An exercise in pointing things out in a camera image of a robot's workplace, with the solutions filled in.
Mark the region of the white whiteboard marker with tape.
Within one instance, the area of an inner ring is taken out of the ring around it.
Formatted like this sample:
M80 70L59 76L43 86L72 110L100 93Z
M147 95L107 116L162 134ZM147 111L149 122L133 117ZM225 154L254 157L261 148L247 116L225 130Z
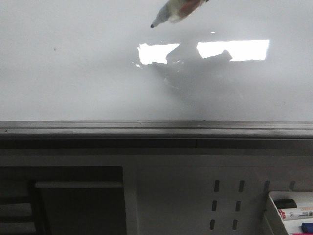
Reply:
M150 28L155 28L164 22L178 23L191 15L205 2L207 0L168 0L159 10Z

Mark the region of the large white whiteboard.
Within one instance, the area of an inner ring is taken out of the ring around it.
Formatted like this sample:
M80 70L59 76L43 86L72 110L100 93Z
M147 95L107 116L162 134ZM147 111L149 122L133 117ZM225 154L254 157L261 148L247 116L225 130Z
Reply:
M312 1L163 5L1 1L1 120L312 121Z

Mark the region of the white slotted pegboard panel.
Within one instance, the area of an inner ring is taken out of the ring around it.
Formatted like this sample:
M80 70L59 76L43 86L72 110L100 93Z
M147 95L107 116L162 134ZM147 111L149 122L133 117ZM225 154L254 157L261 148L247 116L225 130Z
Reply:
M36 188L115 181L123 188ZM260 235L271 191L311 191L311 149L4 149L3 235Z

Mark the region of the white shelf board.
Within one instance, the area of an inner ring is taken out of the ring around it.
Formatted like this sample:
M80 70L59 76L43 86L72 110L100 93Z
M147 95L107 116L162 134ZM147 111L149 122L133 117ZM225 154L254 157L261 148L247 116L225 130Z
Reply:
M60 181L60 182L36 182L36 188L123 188L122 182L115 181Z

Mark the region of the black marker in bin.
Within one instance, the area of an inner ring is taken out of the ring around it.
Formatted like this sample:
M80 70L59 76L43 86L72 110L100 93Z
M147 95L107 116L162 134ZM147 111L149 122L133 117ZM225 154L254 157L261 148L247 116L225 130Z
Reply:
M293 199L277 199L273 202L278 210L297 208L297 204Z

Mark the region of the red capped white marker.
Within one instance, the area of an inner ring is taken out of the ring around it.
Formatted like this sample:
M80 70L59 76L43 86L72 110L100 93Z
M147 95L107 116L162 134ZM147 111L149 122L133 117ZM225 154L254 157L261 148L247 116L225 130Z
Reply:
M289 209L279 209L279 215L282 220L298 220L298 219L308 219L313 217L313 208L312 207L303 207L303 208L289 208Z

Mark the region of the white plastic marker bin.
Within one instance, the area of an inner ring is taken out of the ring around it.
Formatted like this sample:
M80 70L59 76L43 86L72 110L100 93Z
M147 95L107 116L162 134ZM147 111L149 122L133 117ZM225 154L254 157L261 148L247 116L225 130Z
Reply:
M303 233L301 224L313 222L313 218L298 220L282 220L274 204L277 199L293 199L297 208L313 207L312 192L271 191L268 194L266 210L264 212L264 234L266 235L311 235Z

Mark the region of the blue capped marker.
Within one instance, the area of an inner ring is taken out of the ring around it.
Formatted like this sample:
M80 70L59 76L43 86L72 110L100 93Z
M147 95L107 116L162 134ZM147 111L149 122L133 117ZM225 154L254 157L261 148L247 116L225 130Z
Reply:
M312 234L313 233L313 223L305 222L301 224L301 230L303 233Z

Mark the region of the grey aluminium whiteboard tray rail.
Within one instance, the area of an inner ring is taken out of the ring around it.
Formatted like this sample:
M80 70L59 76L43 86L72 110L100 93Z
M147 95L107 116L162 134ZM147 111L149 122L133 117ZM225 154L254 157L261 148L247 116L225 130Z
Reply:
M2 121L1 148L205 148L311 140L310 121Z

